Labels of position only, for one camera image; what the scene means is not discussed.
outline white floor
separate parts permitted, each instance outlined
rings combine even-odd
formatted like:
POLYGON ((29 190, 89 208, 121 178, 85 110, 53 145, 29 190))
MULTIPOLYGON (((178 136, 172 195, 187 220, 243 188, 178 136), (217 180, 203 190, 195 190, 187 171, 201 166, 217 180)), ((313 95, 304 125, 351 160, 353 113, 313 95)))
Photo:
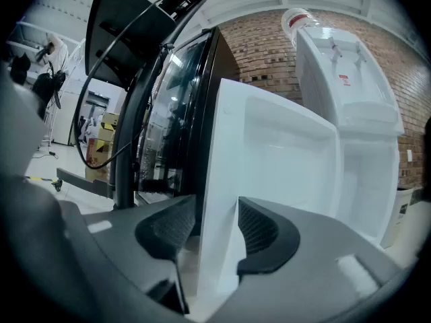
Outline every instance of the white floor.
MULTIPOLYGON (((57 179, 57 168, 63 168, 74 174, 85 176, 85 165, 79 158, 76 147, 53 143, 49 147, 49 151, 55 152, 59 158, 55 159, 51 155, 36 158, 48 154, 47 145, 42 145, 39 151, 34 154, 35 158, 30 162, 26 176, 57 179)), ((82 214, 111 211, 114 205, 111 199, 92 194, 66 182, 63 183, 60 192, 55 191, 50 182, 34 180, 32 183, 46 188, 52 192, 58 200, 68 200, 76 203, 82 214)))
MULTIPOLYGON (((27 176, 56 179, 57 168, 63 168, 80 176, 84 176, 85 165, 80 160, 77 149, 63 145, 52 144, 50 151, 58 155, 58 159, 52 156, 32 159, 27 176)), ((48 154, 48 147, 41 147, 34 157, 48 154)), ((50 182, 34 181, 37 185, 51 191, 57 199, 73 201, 79 207, 82 214, 91 214, 112 210, 113 201, 102 196, 91 194, 76 188, 68 183, 63 183, 61 192, 56 192, 50 182)), ((427 233, 431 229, 431 203, 424 201, 410 206, 403 220, 401 231, 395 243, 385 252, 400 266, 408 267, 417 260, 416 254, 420 250, 427 233)), ((196 274, 198 267, 197 252, 199 240, 192 238, 186 248, 179 255, 179 269, 183 280, 183 286, 191 315, 188 318, 196 322, 204 322, 228 297, 212 298, 211 301, 195 297, 196 274)))

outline red label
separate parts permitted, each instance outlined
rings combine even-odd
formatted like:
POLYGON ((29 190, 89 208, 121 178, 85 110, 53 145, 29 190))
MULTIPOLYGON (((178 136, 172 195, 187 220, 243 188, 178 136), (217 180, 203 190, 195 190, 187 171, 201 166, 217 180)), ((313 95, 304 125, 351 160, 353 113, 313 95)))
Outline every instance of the red label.
POLYGON ((343 80, 344 86, 350 86, 349 77, 347 75, 338 75, 343 80))
POLYGON ((291 28, 292 25, 294 25, 299 19, 307 18, 307 17, 308 16, 306 14, 300 14, 300 15, 297 15, 296 17, 293 17, 289 22, 289 27, 291 28))

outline glass panel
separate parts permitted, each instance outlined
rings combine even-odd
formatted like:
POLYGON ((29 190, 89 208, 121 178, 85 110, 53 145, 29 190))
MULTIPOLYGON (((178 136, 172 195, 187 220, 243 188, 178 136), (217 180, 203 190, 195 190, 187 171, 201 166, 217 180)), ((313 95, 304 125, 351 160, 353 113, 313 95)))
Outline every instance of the glass panel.
POLYGON ((181 190, 190 126, 187 114, 209 34, 182 47, 170 58, 154 99, 140 162, 140 197, 148 203, 181 190))

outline white ceiling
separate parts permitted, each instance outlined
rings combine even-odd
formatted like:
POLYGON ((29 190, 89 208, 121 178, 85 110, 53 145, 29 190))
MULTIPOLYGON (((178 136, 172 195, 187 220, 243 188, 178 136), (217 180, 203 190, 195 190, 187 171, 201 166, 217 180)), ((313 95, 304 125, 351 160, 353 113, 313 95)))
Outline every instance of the white ceiling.
MULTIPOLYGON (((86 36, 87 20, 93 0, 35 0, 25 21, 75 40, 86 36)), ((208 0, 180 36, 180 41, 242 15, 290 7, 317 8, 345 13, 376 24, 425 54, 409 18, 396 0, 208 0)))

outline brick wall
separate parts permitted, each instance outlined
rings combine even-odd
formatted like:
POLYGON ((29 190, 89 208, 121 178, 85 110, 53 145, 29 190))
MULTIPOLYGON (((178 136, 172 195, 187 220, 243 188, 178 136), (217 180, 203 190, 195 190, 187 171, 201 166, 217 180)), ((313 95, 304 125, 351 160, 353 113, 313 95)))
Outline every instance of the brick wall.
MULTIPOLYGON (((296 53, 281 28, 285 10, 255 13, 220 25, 240 67, 240 80, 301 104, 296 53)), ((397 96, 405 134, 398 139, 399 184, 422 186, 424 126, 431 116, 431 68, 404 42, 363 20, 312 11, 325 26, 356 34, 374 55, 397 96), (407 162, 407 150, 413 161, 407 162)))

